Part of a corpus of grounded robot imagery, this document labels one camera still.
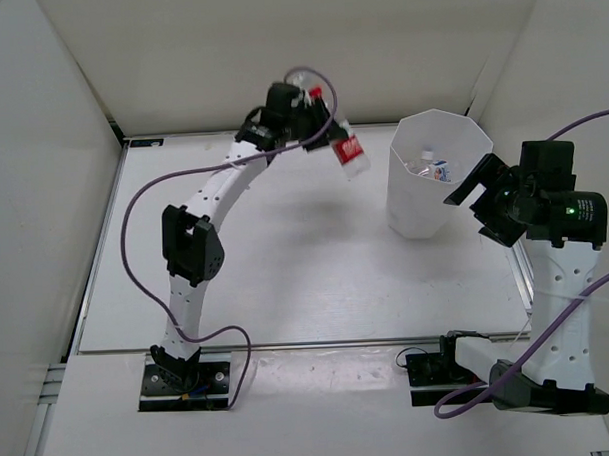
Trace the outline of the black cap small bottle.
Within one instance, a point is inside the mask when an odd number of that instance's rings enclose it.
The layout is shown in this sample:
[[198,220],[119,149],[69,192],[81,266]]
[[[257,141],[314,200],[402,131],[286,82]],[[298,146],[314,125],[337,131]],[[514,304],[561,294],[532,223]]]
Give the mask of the black cap small bottle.
[[429,178],[432,174],[433,157],[431,150],[423,150],[419,158],[408,160],[404,165],[409,173]]

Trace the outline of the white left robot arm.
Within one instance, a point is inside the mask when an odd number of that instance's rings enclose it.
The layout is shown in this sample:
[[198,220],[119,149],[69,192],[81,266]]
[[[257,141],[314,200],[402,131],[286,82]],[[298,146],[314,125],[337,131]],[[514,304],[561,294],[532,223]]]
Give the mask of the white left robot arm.
[[169,273],[169,320],[151,356],[170,388],[188,393],[201,381],[201,350],[194,340],[208,283],[225,262],[219,231],[230,209],[268,168],[273,150],[304,139],[318,149],[345,134],[331,118],[320,87],[274,83],[264,106],[248,114],[235,134],[225,169],[213,172],[187,202],[164,210],[162,254]]

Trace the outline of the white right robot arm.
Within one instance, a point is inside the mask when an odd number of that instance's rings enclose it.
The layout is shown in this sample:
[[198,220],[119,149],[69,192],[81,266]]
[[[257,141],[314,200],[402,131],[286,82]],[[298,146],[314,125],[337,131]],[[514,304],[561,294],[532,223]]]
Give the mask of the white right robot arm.
[[609,413],[609,394],[596,388],[590,364],[585,301],[607,241],[608,204],[599,193],[576,190],[573,156],[573,144],[557,140],[524,142],[512,167],[489,153],[445,199],[459,206],[482,186],[470,207],[483,225],[481,235],[505,247],[520,239],[530,243],[533,304],[531,343],[516,361],[488,338],[454,336],[455,348],[438,358],[440,374],[460,383],[473,373],[470,387],[478,393],[445,412],[461,394],[449,393],[436,403],[436,417],[454,418],[485,401],[499,410],[546,415]]

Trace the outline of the white label plastic bottle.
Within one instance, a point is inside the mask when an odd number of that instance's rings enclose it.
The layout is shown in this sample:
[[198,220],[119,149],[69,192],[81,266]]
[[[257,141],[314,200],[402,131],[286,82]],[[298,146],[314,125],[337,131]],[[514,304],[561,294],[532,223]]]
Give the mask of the white label plastic bottle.
[[430,179],[446,183],[452,182],[452,171],[446,160],[435,159],[427,165],[427,169]]

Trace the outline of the red label plastic bottle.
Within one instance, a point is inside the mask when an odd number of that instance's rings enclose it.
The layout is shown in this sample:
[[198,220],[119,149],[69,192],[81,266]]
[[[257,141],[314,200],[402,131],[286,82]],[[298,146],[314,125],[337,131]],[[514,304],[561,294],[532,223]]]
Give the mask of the red label plastic bottle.
[[[319,85],[314,86],[309,94],[311,96],[321,94],[332,110],[333,101],[328,100],[325,97],[323,89]],[[370,161],[346,116],[340,111],[336,111],[335,113],[338,115],[340,124],[344,129],[344,136],[330,137],[330,147],[332,148],[338,163],[344,170],[347,178],[352,179],[364,171],[367,171],[370,168]]]

